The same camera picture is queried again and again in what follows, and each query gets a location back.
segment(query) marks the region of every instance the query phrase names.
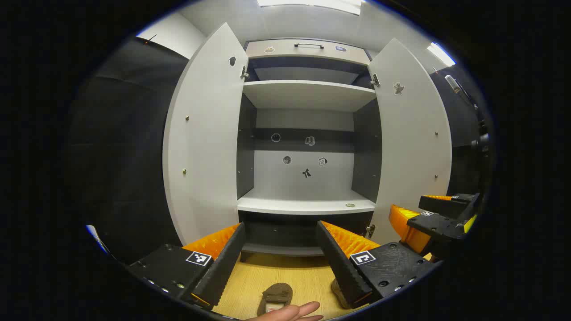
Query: sticker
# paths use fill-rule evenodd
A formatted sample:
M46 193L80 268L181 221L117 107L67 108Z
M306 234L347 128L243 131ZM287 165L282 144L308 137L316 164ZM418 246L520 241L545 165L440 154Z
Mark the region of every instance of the sticker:
M393 87L395 88L395 95L401 96L403 94L404 86L401 86L400 82L395 83Z
M371 255L371 253L369 253L369 251L351 254L351 259L357 265L369 263L369 262L376 260L375 257L373 255Z
M192 252L192 254L186 259L186 262L198 264L205 266L212 257L208 254L203 254L199 252Z
M315 137L313 137L313 136L306 137L305 138L305 144L310 145L310 146L315 145Z

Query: white shelf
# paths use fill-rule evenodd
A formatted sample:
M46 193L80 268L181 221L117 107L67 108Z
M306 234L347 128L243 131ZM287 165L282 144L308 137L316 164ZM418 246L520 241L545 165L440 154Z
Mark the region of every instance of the white shelf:
M238 200L238 210L289 215L327 215L370 212L375 204L360 194L348 190L338 193L335 200L271 199L261 196L256 187Z
M372 89L323 81L253 81L244 84L243 92L258 109L352 113L376 98Z

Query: cabinet door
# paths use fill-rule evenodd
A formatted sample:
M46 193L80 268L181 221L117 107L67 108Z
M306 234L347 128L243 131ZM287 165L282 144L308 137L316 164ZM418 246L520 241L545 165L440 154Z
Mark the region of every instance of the cabinet door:
M388 220L392 204L419 211L421 195L446 195L452 143L438 91L402 43L391 40L368 68L380 83L374 87L383 139L372 240L384 244L399 239Z
M183 244L238 223L236 142L244 85L240 76L247 64L225 23L194 53L172 95L164 127L163 179Z

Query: white wall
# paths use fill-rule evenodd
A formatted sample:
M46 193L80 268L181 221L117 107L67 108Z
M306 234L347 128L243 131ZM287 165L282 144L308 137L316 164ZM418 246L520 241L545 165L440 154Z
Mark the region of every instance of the white wall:
M170 14L141 31L137 37L150 39L190 59L206 38L180 13Z

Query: finger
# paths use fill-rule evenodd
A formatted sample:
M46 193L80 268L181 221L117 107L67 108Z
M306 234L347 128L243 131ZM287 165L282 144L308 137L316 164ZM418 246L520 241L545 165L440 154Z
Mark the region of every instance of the finger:
M302 316L308 315L319 308L321 304L317 301L306 303L299 307L299 313L291 321L298 320Z
M296 305L289 305L283 308L273 310L257 318L248 319L250 321L290 321L299 313L299 307Z
M317 321L323 318L322 315L312 315L312 316L304 316L303 318L299 318L297 321Z

